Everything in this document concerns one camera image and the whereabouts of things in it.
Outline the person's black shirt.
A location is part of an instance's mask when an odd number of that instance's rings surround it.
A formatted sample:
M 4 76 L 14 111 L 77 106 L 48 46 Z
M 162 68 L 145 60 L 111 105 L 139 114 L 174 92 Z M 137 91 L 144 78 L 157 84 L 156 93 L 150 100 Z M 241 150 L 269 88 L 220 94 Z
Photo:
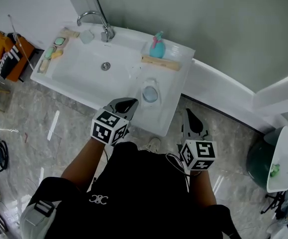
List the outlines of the person's black shirt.
M 172 157 L 115 146 L 90 191 L 45 178 L 33 200 L 61 201 L 46 239 L 241 239 L 229 209 L 198 208 Z

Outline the clear plastic lid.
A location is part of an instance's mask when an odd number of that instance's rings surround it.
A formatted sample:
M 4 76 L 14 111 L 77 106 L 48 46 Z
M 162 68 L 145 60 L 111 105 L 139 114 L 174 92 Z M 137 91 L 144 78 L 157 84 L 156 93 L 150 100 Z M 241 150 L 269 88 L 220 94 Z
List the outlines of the clear plastic lid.
M 89 44 L 94 39 L 94 34 L 88 29 L 80 33 L 79 38 L 83 44 Z

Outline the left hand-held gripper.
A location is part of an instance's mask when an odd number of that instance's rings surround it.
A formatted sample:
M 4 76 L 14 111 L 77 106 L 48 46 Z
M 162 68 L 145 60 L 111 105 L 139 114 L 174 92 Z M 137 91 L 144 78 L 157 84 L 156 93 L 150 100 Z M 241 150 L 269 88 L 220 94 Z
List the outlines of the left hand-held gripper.
M 139 101 L 136 98 L 118 98 L 99 109 L 92 119 L 91 137 L 115 145 L 123 138 L 137 110 Z

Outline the short wooden block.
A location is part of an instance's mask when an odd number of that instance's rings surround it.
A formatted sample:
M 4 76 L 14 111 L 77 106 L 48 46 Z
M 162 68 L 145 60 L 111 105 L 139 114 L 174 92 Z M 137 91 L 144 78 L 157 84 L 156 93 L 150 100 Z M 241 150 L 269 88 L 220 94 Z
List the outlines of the short wooden block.
M 67 27 L 64 27 L 61 29 L 60 35 L 66 38 L 78 38 L 80 35 L 80 32 L 73 31 L 73 30 L 68 29 Z

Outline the white sink vanity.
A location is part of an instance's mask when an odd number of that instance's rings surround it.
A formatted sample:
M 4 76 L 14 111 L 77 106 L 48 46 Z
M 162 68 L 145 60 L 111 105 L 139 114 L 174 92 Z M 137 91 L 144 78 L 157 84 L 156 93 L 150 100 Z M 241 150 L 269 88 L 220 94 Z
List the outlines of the white sink vanity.
M 176 61 L 180 70 L 174 71 L 153 64 L 142 63 L 141 56 L 149 54 L 153 36 L 143 32 L 115 27 L 114 38 L 102 42 L 100 24 L 69 24 L 68 29 L 83 32 L 90 30 L 94 39 L 83 44 L 79 38 L 70 38 L 63 55 L 50 61 L 45 74 L 35 67 L 32 80 L 60 94 L 96 110 L 117 98 L 141 99 L 144 81 L 154 78 L 159 84 L 162 103 L 156 108 L 142 108 L 139 104 L 132 124 L 159 136 L 165 136 L 174 116 L 194 50 L 165 40 L 166 60 Z M 103 71 L 101 65 L 110 63 Z

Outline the white plastic bowl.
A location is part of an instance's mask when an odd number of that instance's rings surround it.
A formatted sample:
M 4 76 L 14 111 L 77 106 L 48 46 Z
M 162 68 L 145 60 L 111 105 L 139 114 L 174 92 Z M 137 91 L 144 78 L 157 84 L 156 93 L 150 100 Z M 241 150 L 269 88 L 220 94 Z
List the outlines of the white plastic bowl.
M 152 86 L 156 89 L 156 91 L 158 92 L 158 99 L 157 101 L 155 101 L 154 103 L 148 103 L 143 99 L 142 96 L 142 90 L 146 87 L 146 86 Z M 160 93 L 160 89 L 159 89 L 159 84 L 156 81 L 156 79 L 154 78 L 148 78 L 146 81 L 143 82 L 142 86 L 141 86 L 141 91 L 140 91 L 140 97 L 141 97 L 141 107 L 148 109 L 148 108 L 156 108 L 159 107 L 162 103 L 161 100 L 161 93 Z

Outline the teal dispenser bottle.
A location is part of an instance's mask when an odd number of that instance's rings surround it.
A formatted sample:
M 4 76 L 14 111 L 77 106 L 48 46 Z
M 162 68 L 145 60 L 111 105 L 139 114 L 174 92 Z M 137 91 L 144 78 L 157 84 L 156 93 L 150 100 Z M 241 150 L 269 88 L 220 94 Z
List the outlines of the teal dispenser bottle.
M 163 31 L 156 33 L 150 46 L 149 56 L 162 59 L 165 54 L 165 44 L 162 39 Z

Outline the chrome faucet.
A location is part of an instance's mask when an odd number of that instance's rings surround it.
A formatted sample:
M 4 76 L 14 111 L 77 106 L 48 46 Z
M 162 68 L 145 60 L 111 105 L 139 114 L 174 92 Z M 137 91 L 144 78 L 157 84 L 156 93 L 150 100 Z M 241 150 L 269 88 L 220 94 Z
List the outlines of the chrome faucet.
M 86 11 L 86 12 L 82 13 L 81 15 L 79 15 L 79 17 L 77 19 L 77 26 L 81 26 L 82 18 L 87 16 L 87 15 L 97 15 L 100 18 L 100 20 L 102 22 L 102 27 L 103 27 L 103 32 L 101 33 L 102 42 L 109 42 L 111 39 L 114 38 L 115 33 L 114 33 L 113 28 L 107 22 L 107 20 L 103 16 L 103 14 L 98 12 L 98 11 L 89 10 L 89 11 Z

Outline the person's white shoe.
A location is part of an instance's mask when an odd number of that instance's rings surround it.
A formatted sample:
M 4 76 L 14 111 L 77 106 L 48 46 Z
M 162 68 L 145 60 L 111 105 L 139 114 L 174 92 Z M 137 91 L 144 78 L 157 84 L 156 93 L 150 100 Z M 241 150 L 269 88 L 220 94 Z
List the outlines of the person's white shoe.
M 158 153 L 161 147 L 161 140 L 157 137 L 152 138 L 147 144 L 146 148 L 152 153 Z

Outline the black white striped cloth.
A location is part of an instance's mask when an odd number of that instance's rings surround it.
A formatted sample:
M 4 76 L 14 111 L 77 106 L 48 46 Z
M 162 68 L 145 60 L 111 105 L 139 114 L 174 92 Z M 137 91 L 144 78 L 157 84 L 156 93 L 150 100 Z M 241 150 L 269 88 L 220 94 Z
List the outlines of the black white striped cloth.
M 0 59 L 0 76 L 5 79 L 18 64 L 21 58 L 22 54 L 15 45 L 10 51 L 5 52 Z

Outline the long wooden holder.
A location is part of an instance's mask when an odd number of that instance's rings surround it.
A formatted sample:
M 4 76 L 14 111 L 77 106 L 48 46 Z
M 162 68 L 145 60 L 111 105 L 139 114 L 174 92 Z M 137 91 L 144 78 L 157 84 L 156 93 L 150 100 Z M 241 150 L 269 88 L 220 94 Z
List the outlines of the long wooden holder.
M 168 68 L 174 71 L 179 71 L 181 68 L 179 62 L 161 59 L 161 58 L 155 58 L 155 57 L 151 57 L 147 55 L 141 56 L 141 62 Z

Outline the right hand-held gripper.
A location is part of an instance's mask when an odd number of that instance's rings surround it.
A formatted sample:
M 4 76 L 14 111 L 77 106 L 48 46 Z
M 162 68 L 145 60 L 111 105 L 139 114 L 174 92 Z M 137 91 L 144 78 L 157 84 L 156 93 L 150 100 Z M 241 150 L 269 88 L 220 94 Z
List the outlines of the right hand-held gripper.
M 217 158 L 217 143 L 208 134 L 208 124 L 191 109 L 183 113 L 180 156 L 188 170 L 207 170 Z

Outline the black tripod stand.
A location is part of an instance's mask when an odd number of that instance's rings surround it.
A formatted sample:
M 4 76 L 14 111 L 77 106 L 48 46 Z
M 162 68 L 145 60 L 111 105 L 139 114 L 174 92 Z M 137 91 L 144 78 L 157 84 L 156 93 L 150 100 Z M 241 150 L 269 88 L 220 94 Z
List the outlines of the black tripod stand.
M 265 198 L 271 198 L 273 201 L 270 203 L 270 205 L 265 209 L 265 210 L 261 210 L 260 214 L 265 214 L 268 210 L 273 210 L 275 208 L 277 208 L 278 206 L 282 205 L 282 203 L 284 202 L 284 195 L 285 195 L 285 191 L 283 192 L 277 192 L 275 196 L 266 194 Z

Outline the white window ledge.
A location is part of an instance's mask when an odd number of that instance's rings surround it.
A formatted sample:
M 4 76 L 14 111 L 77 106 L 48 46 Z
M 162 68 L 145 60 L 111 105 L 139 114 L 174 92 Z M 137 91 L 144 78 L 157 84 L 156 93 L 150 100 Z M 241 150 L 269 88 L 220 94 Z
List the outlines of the white window ledge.
M 282 115 L 263 116 L 254 111 L 253 91 L 196 59 L 192 60 L 182 94 L 262 133 L 288 124 Z

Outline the person's right forearm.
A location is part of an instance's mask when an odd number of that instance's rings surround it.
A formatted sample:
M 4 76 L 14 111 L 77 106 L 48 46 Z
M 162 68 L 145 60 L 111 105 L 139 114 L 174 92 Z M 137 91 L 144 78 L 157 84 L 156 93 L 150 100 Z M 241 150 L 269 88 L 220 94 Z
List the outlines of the person's right forearm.
M 189 193 L 198 208 L 217 204 L 207 170 L 190 171 Z

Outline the person's left forearm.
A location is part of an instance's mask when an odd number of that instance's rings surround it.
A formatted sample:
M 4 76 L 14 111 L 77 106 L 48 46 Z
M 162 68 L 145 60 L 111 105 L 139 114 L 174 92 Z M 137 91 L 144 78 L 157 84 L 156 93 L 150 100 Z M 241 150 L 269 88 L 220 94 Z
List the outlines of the person's left forearm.
M 105 144 L 91 138 L 68 165 L 61 178 L 72 182 L 80 191 L 86 192 L 92 183 Z

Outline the thin white pole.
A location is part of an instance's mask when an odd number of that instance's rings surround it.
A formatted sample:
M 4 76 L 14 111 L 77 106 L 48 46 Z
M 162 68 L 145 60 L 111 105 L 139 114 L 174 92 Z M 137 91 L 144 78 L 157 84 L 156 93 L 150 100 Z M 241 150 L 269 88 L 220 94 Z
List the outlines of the thin white pole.
M 20 48 L 22 49 L 23 54 L 24 54 L 24 56 L 25 56 L 25 58 L 26 58 L 26 60 L 27 60 L 27 62 L 28 62 L 28 64 L 29 64 L 31 70 L 33 71 L 33 70 L 34 70 L 33 65 L 31 64 L 31 62 L 30 62 L 30 60 L 29 60 L 29 58 L 28 58 L 28 56 L 27 56 L 27 54 L 26 54 L 26 52 L 25 52 L 25 50 L 24 50 L 24 48 L 23 48 L 23 45 L 22 45 L 22 43 L 21 43 L 21 41 L 20 41 L 20 39 L 19 39 L 19 37 L 18 37 L 18 34 L 17 34 L 17 32 L 16 32 L 16 30 L 15 30 L 15 27 L 14 27 L 14 25 L 13 25 L 12 17 L 11 17 L 10 14 L 8 14 L 7 16 L 8 16 L 8 18 L 9 18 L 9 20 L 10 20 L 10 24 L 11 24 L 12 30 L 13 30 L 15 36 L 16 36 L 17 42 L 19 43 L 19 46 L 20 46 Z

